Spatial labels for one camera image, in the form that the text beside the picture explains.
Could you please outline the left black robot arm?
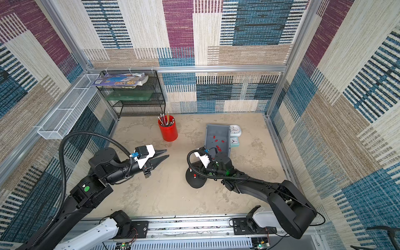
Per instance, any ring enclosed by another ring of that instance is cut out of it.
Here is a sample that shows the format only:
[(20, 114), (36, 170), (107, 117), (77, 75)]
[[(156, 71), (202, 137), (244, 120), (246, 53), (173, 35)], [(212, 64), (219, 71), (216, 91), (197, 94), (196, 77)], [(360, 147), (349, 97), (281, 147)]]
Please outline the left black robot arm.
[(40, 232), (24, 243), (20, 250), (52, 250), (70, 230), (105, 198), (113, 192), (112, 185), (122, 183), (134, 175), (143, 172), (146, 177), (151, 170), (168, 158), (166, 150), (155, 150), (153, 146), (142, 146), (134, 153), (138, 159), (121, 161), (113, 148), (104, 148), (89, 160), (90, 170), (65, 199), (55, 222), (43, 236)]

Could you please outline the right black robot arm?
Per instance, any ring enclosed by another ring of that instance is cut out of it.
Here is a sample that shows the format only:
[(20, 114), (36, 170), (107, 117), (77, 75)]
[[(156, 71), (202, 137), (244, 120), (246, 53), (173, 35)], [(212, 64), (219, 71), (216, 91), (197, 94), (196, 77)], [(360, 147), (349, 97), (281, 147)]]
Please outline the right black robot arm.
[(199, 172), (203, 178), (220, 180), (229, 191), (268, 203), (281, 228), (295, 239), (303, 236), (318, 215), (303, 193), (288, 180), (275, 183), (252, 178), (235, 169), (227, 154), (195, 153), (195, 156), (202, 164)]

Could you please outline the black dome screw fixture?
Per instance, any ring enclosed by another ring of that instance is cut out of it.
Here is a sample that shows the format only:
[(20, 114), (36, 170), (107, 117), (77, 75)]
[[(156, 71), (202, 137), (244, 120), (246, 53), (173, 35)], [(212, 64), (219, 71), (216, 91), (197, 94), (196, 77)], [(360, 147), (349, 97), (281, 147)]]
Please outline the black dome screw fixture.
[(187, 183), (195, 189), (199, 189), (204, 186), (206, 183), (207, 179), (196, 174), (196, 178), (193, 177), (193, 175), (196, 174), (191, 168), (188, 168), (186, 173), (185, 173), (185, 178)]

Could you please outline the red pen cup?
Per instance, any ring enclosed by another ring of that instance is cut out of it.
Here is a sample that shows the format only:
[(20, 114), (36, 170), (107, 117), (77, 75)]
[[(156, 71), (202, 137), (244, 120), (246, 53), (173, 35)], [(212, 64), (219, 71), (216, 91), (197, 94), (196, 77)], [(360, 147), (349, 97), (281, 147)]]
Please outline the red pen cup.
[(177, 124), (172, 115), (165, 115), (158, 118), (158, 125), (164, 141), (173, 142), (178, 138)]

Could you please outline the grey plastic parts bin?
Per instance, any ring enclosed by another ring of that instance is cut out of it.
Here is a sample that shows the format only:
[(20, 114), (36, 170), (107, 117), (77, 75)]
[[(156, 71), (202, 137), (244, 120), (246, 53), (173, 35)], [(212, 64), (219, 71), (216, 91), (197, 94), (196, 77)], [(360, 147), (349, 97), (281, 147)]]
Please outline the grey plastic parts bin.
[(214, 157), (217, 153), (225, 153), (230, 156), (230, 127), (226, 125), (207, 124), (205, 148)]

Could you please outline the teal square clock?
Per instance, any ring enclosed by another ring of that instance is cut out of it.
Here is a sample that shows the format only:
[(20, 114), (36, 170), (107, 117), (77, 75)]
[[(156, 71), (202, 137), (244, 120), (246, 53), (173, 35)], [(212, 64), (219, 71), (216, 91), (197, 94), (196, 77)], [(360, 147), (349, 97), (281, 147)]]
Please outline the teal square clock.
[(230, 146), (231, 147), (239, 147), (240, 146), (240, 142), (239, 142), (239, 138), (234, 136), (230, 138)]

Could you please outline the white round kitchen timer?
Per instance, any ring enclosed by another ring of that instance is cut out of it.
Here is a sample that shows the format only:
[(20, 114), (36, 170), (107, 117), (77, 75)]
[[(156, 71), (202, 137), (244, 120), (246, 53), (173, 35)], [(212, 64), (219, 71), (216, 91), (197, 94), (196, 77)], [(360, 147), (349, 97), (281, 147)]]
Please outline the white round kitchen timer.
[(240, 137), (242, 134), (242, 129), (238, 125), (230, 125), (230, 136)]

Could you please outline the green folder on shelf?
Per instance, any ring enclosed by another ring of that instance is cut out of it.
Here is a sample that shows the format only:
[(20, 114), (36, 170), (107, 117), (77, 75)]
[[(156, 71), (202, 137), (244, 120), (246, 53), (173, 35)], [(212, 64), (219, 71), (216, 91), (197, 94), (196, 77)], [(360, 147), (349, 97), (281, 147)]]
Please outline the green folder on shelf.
[(105, 99), (107, 101), (148, 101), (153, 91), (113, 91)]

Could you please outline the colourful book on shelf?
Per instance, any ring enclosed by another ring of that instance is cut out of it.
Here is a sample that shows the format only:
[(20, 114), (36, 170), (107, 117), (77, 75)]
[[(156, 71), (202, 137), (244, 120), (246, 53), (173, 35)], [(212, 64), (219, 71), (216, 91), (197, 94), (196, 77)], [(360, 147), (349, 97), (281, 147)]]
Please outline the colourful book on shelf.
[(105, 74), (94, 80), (91, 86), (110, 88), (136, 88), (147, 83), (149, 76), (145, 73), (134, 74)]

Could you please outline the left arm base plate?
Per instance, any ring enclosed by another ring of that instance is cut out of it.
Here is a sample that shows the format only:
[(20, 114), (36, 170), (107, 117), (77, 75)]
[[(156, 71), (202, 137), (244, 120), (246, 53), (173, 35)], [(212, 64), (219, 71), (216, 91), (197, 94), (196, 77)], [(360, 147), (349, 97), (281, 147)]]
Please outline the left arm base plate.
[(147, 236), (149, 221), (132, 221), (119, 228), (112, 240), (119, 239), (144, 239)]

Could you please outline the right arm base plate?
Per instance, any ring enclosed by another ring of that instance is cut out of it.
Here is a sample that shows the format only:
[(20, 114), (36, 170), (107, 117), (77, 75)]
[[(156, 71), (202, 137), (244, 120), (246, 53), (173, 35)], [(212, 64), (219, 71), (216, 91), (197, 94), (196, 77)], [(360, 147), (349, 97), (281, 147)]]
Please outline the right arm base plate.
[(260, 227), (253, 219), (231, 218), (228, 222), (233, 228), (234, 235), (250, 235), (250, 234), (275, 234), (276, 227)]

